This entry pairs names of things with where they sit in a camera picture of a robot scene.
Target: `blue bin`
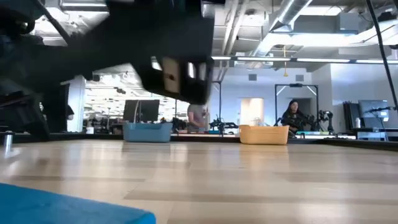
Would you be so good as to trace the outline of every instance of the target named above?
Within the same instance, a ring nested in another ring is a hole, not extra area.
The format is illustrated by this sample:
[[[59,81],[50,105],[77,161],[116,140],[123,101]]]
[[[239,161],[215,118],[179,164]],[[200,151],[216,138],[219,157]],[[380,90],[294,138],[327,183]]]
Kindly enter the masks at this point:
[[[123,138],[128,142],[169,142],[172,123],[128,123],[123,126]]]

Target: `black monitor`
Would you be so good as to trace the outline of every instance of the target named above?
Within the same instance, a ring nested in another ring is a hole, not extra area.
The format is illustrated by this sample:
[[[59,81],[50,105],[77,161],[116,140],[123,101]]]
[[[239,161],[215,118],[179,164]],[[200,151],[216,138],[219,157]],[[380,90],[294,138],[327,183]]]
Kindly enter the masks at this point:
[[[157,121],[159,117],[159,105],[160,100],[126,100],[123,120],[134,122],[134,114],[136,114],[136,122]]]
[[[387,100],[359,100],[361,118],[388,118],[388,110],[371,112],[373,109],[387,108]]]

